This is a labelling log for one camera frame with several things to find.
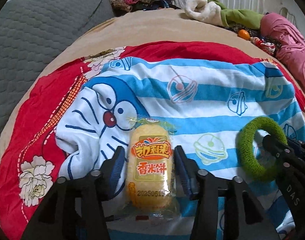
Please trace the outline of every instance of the red cartoon nose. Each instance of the red cartoon nose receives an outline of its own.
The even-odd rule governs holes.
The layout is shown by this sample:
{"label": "red cartoon nose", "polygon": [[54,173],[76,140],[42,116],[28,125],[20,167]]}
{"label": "red cartoon nose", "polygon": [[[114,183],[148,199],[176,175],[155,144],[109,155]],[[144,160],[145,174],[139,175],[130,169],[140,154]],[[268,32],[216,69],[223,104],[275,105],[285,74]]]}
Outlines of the red cartoon nose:
{"label": "red cartoon nose", "polygon": [[112,128],[117,124],[116,118],[112,112],[109,112],[109,111],[104,112],[103,119],[104,119],[105,125],[109,128]]}

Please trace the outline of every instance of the orange fruit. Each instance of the orange fruit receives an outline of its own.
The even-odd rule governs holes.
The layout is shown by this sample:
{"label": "orange fruit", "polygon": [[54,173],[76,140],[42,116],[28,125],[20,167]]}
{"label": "orange fruit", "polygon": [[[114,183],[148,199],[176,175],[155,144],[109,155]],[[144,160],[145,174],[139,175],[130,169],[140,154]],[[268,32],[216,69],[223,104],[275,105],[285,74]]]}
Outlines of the orange fruit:
{"label": "orange fruit", "polygon": [[246,30],[240,30],[238,32],[238,36],[243,38],[244,40],[248,41],[250,39],[250,35]]}

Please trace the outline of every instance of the striped clothing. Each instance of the striped clothing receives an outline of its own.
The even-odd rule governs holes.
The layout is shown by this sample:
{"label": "striped clothing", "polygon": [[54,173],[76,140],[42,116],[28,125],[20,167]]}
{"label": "striped clothing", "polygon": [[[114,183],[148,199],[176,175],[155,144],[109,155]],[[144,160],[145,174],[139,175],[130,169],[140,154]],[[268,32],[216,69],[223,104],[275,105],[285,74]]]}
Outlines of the striped clothing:
{"label": "striped clothing", "polygon": [[[233,65],[196,59],[150,63],[135,57],[105,64],[101,74],[84,85],[57,126],[57,144],[70,154],[59,176],[83,177],[111,158],[118,145],[127,148],[132,128],[127,121],[130,116],[150,116],[175,125],[174,147],[182,145],[189,158],[215,176],[242,176],[267,212],[278,212],[273,214],[274,224],[282,222],[289,209],[281,201],[277,185],[254,182],[244,174],[235,142],[237,133],[257,116],[271,117],[287,136],[305,141],[305,121],[294,87],[273,64]],[[255,137],[254,154],[261,164],[269,165],[273,158],[262,150],[263,135],[260,131]],[[123,199],[124,180],[123,173],[116,199],[112,200],[114,207]],[[158,231],[188,239],[196,203],[188,202],[180,193],[178,201],[186,226],[173,221],[177,227],[168,225],[163,230],[161,226]],[[220,237],[223,200],[219,200],[219,209]],[[155,234],[156,230],[123,228],[120,224],[114,226],[114,222],[109,226],[129,233]],[[123,239],[128,237],[119,231],[112,231],[116,239],[120,234],[124,234]]]}

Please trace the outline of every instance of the cartoon eye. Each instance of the cartoon eye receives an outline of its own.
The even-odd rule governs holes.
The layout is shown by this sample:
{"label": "cartoon eye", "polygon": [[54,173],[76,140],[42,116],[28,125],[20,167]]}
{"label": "cartoon eye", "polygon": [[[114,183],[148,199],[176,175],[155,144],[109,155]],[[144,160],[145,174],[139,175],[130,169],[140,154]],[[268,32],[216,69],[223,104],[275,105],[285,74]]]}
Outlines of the cartoon eye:
{"label": "cartoon eye", "polygon": [[114,116],[119,129],[129,131],[132,125],[127,120],[128,117],[137,117],[137,110],[132,103],[122,101],[115,106]]}
{"label": "cartoon eye", "polygon": [[114,89],[106,84],[96,84],[92,89],[97,94],[98,104],[106,109],[111,110],[116,103],[116,93]]}

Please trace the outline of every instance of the beige bed sheet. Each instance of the beige bed sheet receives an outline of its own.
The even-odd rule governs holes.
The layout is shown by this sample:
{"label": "beige bed sheet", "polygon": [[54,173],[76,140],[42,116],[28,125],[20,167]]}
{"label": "beige bed sheet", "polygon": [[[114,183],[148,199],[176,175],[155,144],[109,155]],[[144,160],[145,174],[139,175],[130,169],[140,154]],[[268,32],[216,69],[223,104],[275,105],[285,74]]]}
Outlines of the beige bed sheet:
{"label": "beige bed sheet", "polygon": [[[110,48],[137,46],[154,41],[211,41],[238,48],[251,57],[270,57],[231,31],[188,19],[183,10],[137,11],[108,20],[85,33],[54,59],[38,78],[76,58]],[[0,137],[0,161],[11,139],[19,107],[28,99],[35,83],[15,107],[3,129]]]}

